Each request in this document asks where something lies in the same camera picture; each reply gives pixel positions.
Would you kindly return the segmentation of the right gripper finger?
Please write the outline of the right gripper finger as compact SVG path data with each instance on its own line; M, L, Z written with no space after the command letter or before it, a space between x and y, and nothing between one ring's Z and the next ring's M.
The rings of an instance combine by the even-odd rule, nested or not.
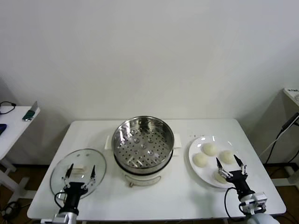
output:
M241 173L242 173L243 175L247 175L247 174L248 174L248 173L247 173L247 165L244 165L243 162L241 161L241 159L239 159L235 154L234 154L234 158L235 158L235 160L236 160L238 166L239 166L240 169L241 169Z
M219 182L227 182L227 179L232 177L232 174L223 168L223 166L218 158L216 158L216 162L217 162L217 168L218 168L217 180Z

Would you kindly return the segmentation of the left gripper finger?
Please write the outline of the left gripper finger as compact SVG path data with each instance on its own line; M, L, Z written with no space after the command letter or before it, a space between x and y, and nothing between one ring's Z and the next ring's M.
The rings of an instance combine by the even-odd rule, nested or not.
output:
M96 181L95 177L96 177L96 174L95 174L95 165L94 165L93 169L92 169L92 172L91 172L90 179L84 184L83 188L87 189L90 186L94 185L95 181Z
M64 182L63 188L69 188L71 186L69 178L71 176L72 169L73 169L73 163L67 169L66 174L62 177L62 180Z

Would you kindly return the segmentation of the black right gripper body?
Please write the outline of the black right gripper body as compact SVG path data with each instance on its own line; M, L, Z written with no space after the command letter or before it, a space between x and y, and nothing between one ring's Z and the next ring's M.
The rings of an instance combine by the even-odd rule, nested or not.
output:
M243 198L255 193L246 182L247 174L243 174L241 170L231 171L230 173L232 176L228 177L228 182L235 186L238 198Z

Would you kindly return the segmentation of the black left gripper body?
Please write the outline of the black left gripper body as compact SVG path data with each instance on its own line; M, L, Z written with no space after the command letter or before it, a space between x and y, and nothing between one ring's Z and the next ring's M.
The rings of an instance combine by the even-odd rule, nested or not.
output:
M71 182L70 187L64 190L66 193L66 200L64 206L59 210L60 213L72 212L79 213L78 204L80 197L87 193L83 182Z

